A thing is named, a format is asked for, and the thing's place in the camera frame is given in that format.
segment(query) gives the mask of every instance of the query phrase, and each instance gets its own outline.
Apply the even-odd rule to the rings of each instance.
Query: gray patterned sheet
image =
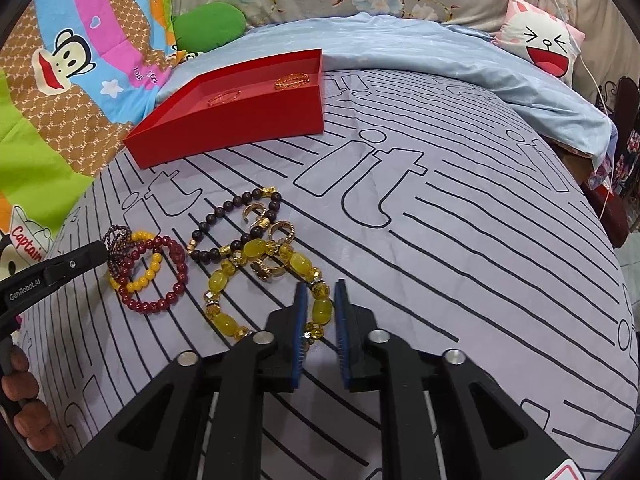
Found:
[[[462,348],[596,478],[633,427],[638,348],[614,252],[563,165],[490,92],[417,73],[328,73],[325,127],[149,170],[120,153],[52,254],[100,239],[110,224],[186,241],[213,204],[277,186],[279,218],[295,224],[295,246],[327,282],[346,279],[352,300],[414,348]],[[201,245],[226,244],[244,226],[230,214]],[[227,348],[203,313],[212,270],[191,262],[188,294],[164,314],[126,310],[106,268],[26,313],[21,345],[67,457],[179,352]],[[173,281],[165,262],[142,300]],[[260,328],[290,303],[294,283],[240,272],[222,308]],[[326,332],[300,390],[266,396],[267,480],[382,478],[377,397],[342,389],[333,323]]]

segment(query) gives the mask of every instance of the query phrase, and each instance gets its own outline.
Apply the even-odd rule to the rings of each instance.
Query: finger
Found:
[[[14,346],[10,354],[11,366],[16,372],[29,371],[29,360],[19,346]]]
[[[14,416],[14,426],[22,436],[30,437],[42,431],[51,422],[51,414],[41,400],[28,402],[22,411]]]
[[[38,396],[38,381],[29,372],[16,372],[2,377],[2,390],[9,400],[33,399]]]
[[[41,431],[27,439],[27,445],[34,451],[48,451],[60,443],[60,433],[55,424],[47,424]]]

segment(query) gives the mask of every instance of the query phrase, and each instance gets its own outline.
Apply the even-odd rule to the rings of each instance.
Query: silver screw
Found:
[[[273,343],[274,339],[275,336],[266,330],[254,334],[254,343],[258,345],[268,345],[269,343]]]
[[[182,352],[178,355],[178,364],[180,366],[193,366],[198,362],[198,355],[195,352]]]
[[[447,350],[444,354],[444,358],[452,365],[461,365],[466,361],[465,353],[462,350],[457,349]]]
[[[391,334],[386,330],[378,329],[369,332],[369,335],[367,337],[369,337],[369,340],[373,341],[374,343],[386,343],[391,339]]]

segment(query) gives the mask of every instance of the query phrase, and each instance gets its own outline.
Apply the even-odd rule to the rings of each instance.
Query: white rabbit pillow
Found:
[[[509,0],[493,44],[571,86],[584,33],[523,0]]]

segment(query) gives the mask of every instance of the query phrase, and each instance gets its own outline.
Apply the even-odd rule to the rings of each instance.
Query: red cardboard box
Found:
[[[306,73],[300,88],[276,90]],[[324,131],[322,50],[263,57],[201,74],[149,114],[124,139],[140,168],[259,140]]]

